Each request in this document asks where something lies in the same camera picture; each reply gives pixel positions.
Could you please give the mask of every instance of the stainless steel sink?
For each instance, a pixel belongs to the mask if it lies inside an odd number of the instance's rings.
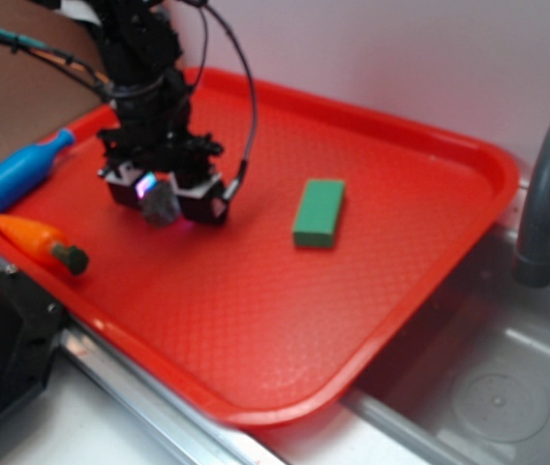
[[[514,238],[486,234],[355,384],[437,463],[550,464],[550,287],[513,281]]]

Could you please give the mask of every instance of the tray rim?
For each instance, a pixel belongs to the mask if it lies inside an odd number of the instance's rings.
[[[187,72],[188,77],[194,74],[195,70]],[[225,91],[236,96],[248,95],[243,80],[235,74],[220,70],[207,69],[200,86]],[[448,271],[453,269],[492,226],[517,191],[519,175],[514,160],[506,151],[488,142],[261,80],[257,81],[257,90],[261,105],[293,110],[297,114],[315,120],[318,119],[324,124],[335,125],[372,137],[377,136],[375,130],[377,125],[380,125],[382,128],[381,135],[384,136],[380,139],[396,139],[394,135],[402,133],[415,134],[417,137],[410,139],[411,148],[427,153],[441,151],[442,157],[469,166],[473,170],[484,174],[484,177],[491,181],[494,196],[485,205],[483,214],[469,224],[458,236],[458,240],[449,246],[449,253],[442,255],[439,260],[432,263],[425,271],[424,276],[436,274],[432,272],[433,269],[447,269]],[[77,143],[81,143],[95,135],[96,130],[93,130],[94,127],[99,128],[104,124],[109,125],[114,122],[115,115],[107,105],[103,105],[78,118],[68,127],[74,130]],[[427,295],[440,284],[436,283],[434,279],[422,279],[417,282],[413,289],[414,292],[410,292],[398,302],[398,305],[385,318],[381,325],[382,331],[373,331],[365,341],[360,343],[357,351],[342,365],[336,375],[309,397],[277,409],[252,409],[249,411],[247,408],[233,404],[225,397],[210,390],[202,380],[177,364],[173,364],[173,370],[170,369],[169,360],[142,343],[129,331],[122,328],[106,327],[105,334],[101,333],[96,325],[96,320],[102,313],[101,310],[89,302],[83,302],[77,299],[76,296],[72,296],[69,292],[70,286],[67,285],[67,283],[70,284],[70,281],[58,283],[52,273],[41,269],[37,264],[22,256],[1,237],[0,254],[11,260],[16,259],[15,262],[24,271],[47,289],[50,289],[53,294],[57,294],[68,308],[75,308],[77,305],[85,307],[83,310],[75,312],[78,313],[77,318],[79,320],[137,363],[145,365],[143,361],[146,359],[148,363],[144,368],[168,387],[177,388],[181,396],[194,405],[199,405],[208,415],[241,427],[288,422],[304,417],[336,400],[353,382],[356,375],[362,371],[359,366],[365,366],[376,356],[393,334],[397,332],[397,327],[403,325],[414,314],[423,300],[427,298]],[[446,276],[448,272],[442,272],[441,274]],[[412,310],[406,312],[406,316],[403,318],[403,312],[396,311],[400,306],[403,308],[409,307]],[[80,315],[86,313],[89,318],[83,319]],[[396,330],[386,330],[386,326],[396,327]],[[190,394],[186,389],[189,380],[193,382]]]

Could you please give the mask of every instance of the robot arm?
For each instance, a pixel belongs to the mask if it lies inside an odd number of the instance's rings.
[[[175,68],[182,54],[176,33],[152,11],[162,0],[33,1],[81,22],[101,54],[110,78],[105,95],[120,127],[98,135],[107,157],[100,176],[115,201],[142,211],[146,204],[155,222],[173,219],[177,213],[168,210],[179,205],[190,220],[224,223],[229,198],[210,161],[223,147],[209,134],[188,130],[193,87]],[[138,187],[154,178],[153,171],[168,173],[169,188]]]

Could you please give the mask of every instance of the cardboard box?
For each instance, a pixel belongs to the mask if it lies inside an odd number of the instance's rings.
[[[0,27],[103,66],[84,28],[26,0],[0,0]],[[0,46],[0,161],[100,104],[98,97],[38,60]]]

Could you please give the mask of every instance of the green sponge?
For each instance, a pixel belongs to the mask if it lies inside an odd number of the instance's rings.
[[[292,237],[300,247],[333,247],[344,181],[310,179],[296,214]]]

